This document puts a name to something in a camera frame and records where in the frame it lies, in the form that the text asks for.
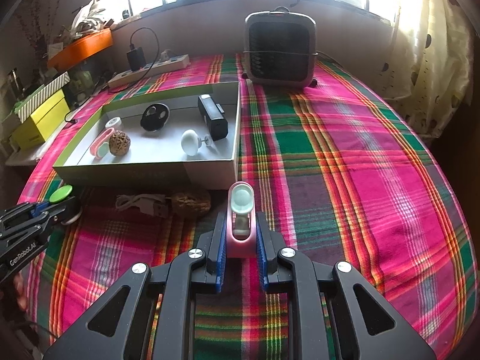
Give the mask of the green cap knob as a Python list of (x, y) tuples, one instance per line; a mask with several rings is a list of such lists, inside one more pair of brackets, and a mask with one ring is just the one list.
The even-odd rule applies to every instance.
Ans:
[(57, 223), (64, 226), (76, 222), (81, 216), (82, 208), (74, 188), (65, 184), (54, 191), (49, 197), (47, 211)]

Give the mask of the pink clip with mint button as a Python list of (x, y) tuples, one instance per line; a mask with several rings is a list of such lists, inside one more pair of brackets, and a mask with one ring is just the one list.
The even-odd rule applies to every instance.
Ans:
[(244, 181), (234, 183), (228, 194), (226, 257), (256, 256), (256, 206), (253, 188)]

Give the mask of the brown walnut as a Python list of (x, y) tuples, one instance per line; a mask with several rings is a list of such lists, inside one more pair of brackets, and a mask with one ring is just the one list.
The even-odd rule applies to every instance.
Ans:
[(110, 153), (116, 157), (121, 157), (128, 153), (131, 140), (125, 132), (115, 130), (109, 137), (108, 144)]
[(174, 214), (187, 219), (195, 219), (206, 215), (211, 207), (211, 196), (207, 190), (186, 189), (175, 192), (171, 196)]

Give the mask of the white round tape roll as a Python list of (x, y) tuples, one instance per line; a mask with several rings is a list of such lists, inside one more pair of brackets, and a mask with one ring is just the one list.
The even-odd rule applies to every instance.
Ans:
[(121, 130), (122, 129), (122, 120), (120, 117), (114, 117), (110, 119), (109, 121), (106, 122), (105, 128), (114, 128), (115, 130)]

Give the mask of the white knob with screw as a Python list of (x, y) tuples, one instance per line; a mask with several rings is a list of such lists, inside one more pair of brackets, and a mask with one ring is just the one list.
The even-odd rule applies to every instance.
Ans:
[(196, 131), (188, 129), (181, 136), (181, 148), (187, 156), (197, 155), (202, 145), (212, 145), (212, 137), (209, 134), (201, 138)]

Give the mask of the black round disc gadget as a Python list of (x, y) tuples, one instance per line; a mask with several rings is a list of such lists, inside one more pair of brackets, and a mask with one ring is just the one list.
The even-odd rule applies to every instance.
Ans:
[(141, 127), (147, 132), (159, 131), (166, 125), (170, 116), (168, 106), (156, 103), (145, 108), (140, 120)]

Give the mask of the black rectangular device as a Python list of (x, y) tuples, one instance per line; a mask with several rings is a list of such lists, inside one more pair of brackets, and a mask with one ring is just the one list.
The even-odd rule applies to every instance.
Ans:
[(227, 119), (224, 118), (223, 112), (209, 94), (199, 95), (198, 108), (213, 141), (226, 138), (228, 135)]

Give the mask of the yellow box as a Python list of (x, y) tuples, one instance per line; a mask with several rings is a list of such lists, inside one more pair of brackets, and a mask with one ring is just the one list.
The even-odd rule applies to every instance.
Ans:
[(41, 145), (64, 121), (69, 112), (64, 92), (60, 89), (45, 100), (16, 130), (11, 134), (13, 141), (22, 149)]

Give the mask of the striped green white box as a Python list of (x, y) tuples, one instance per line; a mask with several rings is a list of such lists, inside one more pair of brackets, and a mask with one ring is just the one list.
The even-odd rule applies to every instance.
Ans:
[(13, 113), (17, 116), (19, 122), (22, 124), (41, 104), (64, 88), (70, 80), (68, 72), (64, 72), (52, 80), (52, 82), (49, 82), (48, 85), (41, 86), (41, 88), (21, 102), (20, 105), (16, 106)]

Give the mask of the shallow cardboard box tray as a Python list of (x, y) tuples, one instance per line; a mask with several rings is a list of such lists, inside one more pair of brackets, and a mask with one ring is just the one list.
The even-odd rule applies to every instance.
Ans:
[[(202, 145), (195, 156), (181, 147), (182, 134), (193, 129), (209, 134), (198, 108), (198, 97), (209, 94), (228, 122), (228, 135), (211, 146)], [(147, 132), (141, 125), (145, 109), (156, 103), (168, 106), (170, 116), (162, 129)], [(75, 133), (53, 168), (71, 185), (127, 188), (169, 188), (200, 185), (205, 189), (229, 189), (239, 178), (240, 88), (237, 82), (174, 88), (113, 101), (101, 106)], [(110, 151), (100, 160), (90, 152), (93, 141), (114, 117), (130, 140), (126, 155)]]

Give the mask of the plaid pink green blanket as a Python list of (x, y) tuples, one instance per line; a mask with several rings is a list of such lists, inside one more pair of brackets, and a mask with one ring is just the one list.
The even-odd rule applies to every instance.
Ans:
[[(336, 63), (301, 91), (242, 80), (239, 177), (286, 243), (351, 263), (439, 359), (479, 308), (478, 263), (454, 192), (421, 139)], [(116, 191), (84, 193), (80, 219), (24, 269), (27, 313), (49, 344), (134, 263), (167, 263), (216, 220), (117, 211)]]

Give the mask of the orange tray shelf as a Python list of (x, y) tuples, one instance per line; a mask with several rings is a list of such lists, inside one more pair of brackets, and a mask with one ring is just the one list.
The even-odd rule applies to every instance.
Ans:
[(57, 72), (66, 72), (112, 45), (112, 31), (109, 28), (105, 28), (66, 46), (47, 62), (47, 67), (54, 68)]

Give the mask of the white power strip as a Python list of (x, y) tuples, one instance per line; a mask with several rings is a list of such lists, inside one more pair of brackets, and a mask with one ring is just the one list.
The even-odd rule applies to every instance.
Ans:
[(125, 86), (141, 80), (142, 78), (153, 77), (166, 72), (174, 72), (187, 68), (191, 64), (189, 55), (179, 55), (171, 57), (165, 61), (157, 61), (155, 63), (148, 63), (146, 66), (133, 72), (127, 70), (116, 74), (108, 81), (108, 87), (110, 89)]

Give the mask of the grey portable fan heater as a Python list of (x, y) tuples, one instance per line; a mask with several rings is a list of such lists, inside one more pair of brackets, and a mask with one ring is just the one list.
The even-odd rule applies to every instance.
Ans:
[(264, 86), (305, 88), (314, 81), (317, 24), (286, 7), (251, 13), (244, 25), (245, 75)]

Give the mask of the cream dotted curtain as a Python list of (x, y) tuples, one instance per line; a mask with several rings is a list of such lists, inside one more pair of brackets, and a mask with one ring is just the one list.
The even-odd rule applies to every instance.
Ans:
[(377, 93), (423, 141), (470, 101), (473, 29), (456, 0), (400, 0)]

